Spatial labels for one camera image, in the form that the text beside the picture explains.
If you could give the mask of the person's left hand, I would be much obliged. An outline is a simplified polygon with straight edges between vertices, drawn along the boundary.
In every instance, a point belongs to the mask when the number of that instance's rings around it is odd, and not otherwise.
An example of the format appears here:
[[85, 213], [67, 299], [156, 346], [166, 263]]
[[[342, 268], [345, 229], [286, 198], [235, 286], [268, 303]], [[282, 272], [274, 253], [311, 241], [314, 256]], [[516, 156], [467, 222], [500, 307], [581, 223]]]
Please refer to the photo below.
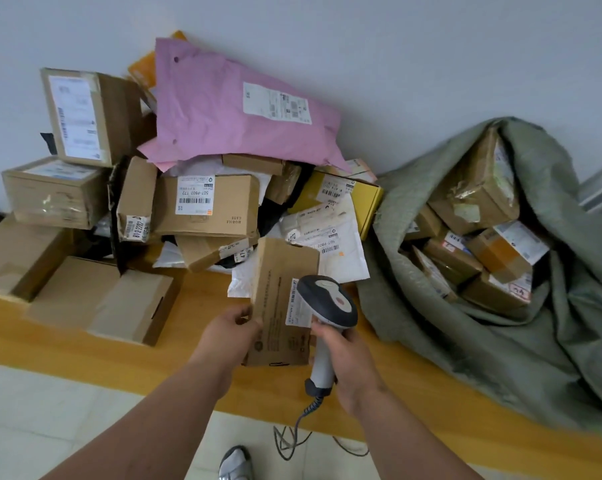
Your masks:
[[189, 359], [201, 379], [211, 384], [217, 400], [228, 392], [234, 370], [243, 363], [261, 332], [235, 323], [239, 306], [227, 308], [209, 322]]

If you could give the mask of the grey handheld barcode scanner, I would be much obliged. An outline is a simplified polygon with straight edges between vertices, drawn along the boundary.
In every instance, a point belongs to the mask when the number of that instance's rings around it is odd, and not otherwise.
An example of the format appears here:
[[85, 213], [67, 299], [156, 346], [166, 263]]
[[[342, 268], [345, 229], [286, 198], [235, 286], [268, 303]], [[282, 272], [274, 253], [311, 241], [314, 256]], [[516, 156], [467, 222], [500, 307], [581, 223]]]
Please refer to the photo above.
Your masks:
[[[292, 284], [287, 325], [310, 328], [316, 319], [339, 333], [357, 325], [359, 314], [353, 299], [333, 278], [306, 275], [293, 280]], [[305, 391], [315, 399], [323, 399], [331, 394], [334, 383], [330, 350], [325, 341], [319, 338], [316, 341], [313, 370], [305, 381]]]

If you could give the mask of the brown printed parcel box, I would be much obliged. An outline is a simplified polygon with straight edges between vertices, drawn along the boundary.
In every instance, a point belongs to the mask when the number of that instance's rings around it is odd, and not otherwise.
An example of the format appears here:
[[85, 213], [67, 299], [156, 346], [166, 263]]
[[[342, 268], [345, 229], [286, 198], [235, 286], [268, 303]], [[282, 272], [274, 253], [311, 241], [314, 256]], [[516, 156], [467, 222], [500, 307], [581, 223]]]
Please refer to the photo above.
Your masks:
[[286, 324], [293, 280], [317, 274], [320, 252], [280, 238], [258, 241], [256, 271], [250, 303], [262, 319], [259, 338], [243, 361], [245, 367], [307, 365], [310, 355], [308, 328]]

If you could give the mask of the small low cardboard box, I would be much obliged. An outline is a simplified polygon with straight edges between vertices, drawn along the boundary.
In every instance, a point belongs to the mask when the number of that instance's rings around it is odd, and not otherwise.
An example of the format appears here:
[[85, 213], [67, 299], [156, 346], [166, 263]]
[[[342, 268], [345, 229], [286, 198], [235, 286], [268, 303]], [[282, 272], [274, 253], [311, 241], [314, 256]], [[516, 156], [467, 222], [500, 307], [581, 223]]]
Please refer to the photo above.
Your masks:
[[253, 237], [211, 237], [176, 235], [175, 242], [185, 266], [193, 273], [212, 266], [232, 269], [245, 262], [257, 245], [259, 234]]

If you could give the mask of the white plastic mailer bag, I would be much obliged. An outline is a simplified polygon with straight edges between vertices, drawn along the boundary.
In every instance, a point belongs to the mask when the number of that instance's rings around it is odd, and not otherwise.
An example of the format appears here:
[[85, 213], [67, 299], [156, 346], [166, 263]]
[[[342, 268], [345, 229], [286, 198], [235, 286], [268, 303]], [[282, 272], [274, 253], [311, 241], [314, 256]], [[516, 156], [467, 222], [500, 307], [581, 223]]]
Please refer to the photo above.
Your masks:
[[319, 274], [339, 283], [370, 277], [350, 196], [284, 216], [267, 236], [318, 250]]

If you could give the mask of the small white plastic bag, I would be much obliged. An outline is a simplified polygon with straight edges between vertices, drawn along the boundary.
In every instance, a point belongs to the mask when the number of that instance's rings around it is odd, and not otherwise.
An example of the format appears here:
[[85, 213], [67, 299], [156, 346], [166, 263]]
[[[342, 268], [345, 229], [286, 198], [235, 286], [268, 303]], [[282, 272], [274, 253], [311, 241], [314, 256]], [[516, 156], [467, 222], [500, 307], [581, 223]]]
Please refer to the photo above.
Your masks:
[[170, 241], [162, 243], [161, 252], [159, 257], [153, 263], [154, 269], [158, 268], [178, 268], [186, 269], [187, 265], [183, 257], [182, 252], [178, 248], [177, 244]]

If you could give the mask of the thin brown labelled parcel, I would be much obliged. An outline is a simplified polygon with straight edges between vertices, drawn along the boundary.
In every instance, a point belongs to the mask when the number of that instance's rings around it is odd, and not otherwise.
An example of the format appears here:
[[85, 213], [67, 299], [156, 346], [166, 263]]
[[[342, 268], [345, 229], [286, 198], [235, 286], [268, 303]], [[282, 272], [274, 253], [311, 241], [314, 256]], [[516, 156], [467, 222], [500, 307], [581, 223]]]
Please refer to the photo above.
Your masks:
[[410, 251], [414, 256], [412, 260], [415, 266], [422, 271], [437, 295], [448, 303], [455, 302], [458, 299], [457, 294], [434, 262], [415, 246], [412, 246]]

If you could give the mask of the small plain brown box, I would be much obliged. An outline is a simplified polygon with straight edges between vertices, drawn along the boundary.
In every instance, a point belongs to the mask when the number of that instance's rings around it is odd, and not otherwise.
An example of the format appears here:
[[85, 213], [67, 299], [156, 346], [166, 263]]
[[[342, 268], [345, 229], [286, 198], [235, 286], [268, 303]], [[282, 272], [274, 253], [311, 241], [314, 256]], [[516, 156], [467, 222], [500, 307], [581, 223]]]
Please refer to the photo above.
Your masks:
[[446, 226], [432, 208], [425, 204], [409, 224], [404, 241], [418, 241], [436, 237]]

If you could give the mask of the flat wide cardboard box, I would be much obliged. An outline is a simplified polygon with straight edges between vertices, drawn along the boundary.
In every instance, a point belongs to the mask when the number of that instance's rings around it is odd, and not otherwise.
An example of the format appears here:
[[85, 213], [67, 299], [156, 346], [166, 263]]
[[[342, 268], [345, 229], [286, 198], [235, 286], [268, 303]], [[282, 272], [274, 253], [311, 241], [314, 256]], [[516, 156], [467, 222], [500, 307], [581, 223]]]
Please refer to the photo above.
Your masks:
[[178, 296], [171, 276], [67, 257], [25, 311], [25, 317], [58, 329], [153, 347]]

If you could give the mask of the person's grey shoe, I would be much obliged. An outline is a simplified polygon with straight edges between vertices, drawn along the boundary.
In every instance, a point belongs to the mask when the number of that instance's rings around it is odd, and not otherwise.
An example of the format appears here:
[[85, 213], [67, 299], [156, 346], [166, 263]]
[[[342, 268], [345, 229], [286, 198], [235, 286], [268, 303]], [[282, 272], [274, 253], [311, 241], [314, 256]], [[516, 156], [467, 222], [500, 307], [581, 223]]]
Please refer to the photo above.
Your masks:
[[255, 471], [251, 454], [243, 445], [229, 449], [218, 470], [218, 480], [255, 480]]

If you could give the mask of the thin flat cardboard box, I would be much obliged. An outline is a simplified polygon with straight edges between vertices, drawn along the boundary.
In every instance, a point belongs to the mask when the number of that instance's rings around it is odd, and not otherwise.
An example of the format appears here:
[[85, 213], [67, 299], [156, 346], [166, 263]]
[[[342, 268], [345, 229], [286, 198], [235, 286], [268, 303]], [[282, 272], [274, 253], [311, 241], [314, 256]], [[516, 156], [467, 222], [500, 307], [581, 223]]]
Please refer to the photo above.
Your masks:
[[285, 168], [281, 159], [243, 153], [224, 153], [221, 160], [226, 167], [273, 176], [282, 176]]

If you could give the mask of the cardboard box with orange tape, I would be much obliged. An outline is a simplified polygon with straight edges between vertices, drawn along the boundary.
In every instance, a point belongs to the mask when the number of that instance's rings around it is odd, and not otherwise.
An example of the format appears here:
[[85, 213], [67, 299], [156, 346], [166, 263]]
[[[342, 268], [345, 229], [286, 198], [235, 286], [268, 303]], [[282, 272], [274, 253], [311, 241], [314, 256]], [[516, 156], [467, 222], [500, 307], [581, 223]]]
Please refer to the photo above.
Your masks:
[[542, 230], [514, 220], [482, 231], [465, 246], [498, 282], [509, 283], [532, 273], [552, 244]]

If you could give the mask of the large crumpled taped box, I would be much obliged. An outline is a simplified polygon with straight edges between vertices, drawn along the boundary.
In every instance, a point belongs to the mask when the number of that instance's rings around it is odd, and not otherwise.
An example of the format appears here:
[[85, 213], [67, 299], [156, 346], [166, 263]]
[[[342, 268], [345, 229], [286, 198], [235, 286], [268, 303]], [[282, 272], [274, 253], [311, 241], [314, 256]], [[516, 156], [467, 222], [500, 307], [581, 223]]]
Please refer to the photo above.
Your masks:
[[489, 125], [483, 131], [427, 203], [457, 235], [472, 234], [520, 217], [515, 174], [497, 125]]

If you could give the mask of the tall cardboard box white label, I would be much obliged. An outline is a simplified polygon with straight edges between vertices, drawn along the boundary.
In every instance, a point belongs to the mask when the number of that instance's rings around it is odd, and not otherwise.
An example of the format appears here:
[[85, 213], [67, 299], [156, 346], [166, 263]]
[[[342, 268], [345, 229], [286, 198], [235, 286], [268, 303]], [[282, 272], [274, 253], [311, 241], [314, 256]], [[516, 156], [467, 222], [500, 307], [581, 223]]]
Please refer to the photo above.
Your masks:
[[145, 136], [143, 91], [129, 79], [100, 72], [40, 70], [57, 156], [112, 168]]

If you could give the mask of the orange padded mailer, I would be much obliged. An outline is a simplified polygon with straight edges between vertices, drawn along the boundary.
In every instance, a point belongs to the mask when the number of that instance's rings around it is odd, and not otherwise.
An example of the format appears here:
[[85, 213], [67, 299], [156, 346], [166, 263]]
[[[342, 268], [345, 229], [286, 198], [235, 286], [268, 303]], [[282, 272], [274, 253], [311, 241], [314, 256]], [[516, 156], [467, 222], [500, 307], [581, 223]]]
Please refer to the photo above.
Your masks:
[[145, 95], [145, 104], [152, 112], [156, 111], [156, 71], [155, 51], [147, 53], [128, 66], [128, 74], [131, 80], [139, 85]]

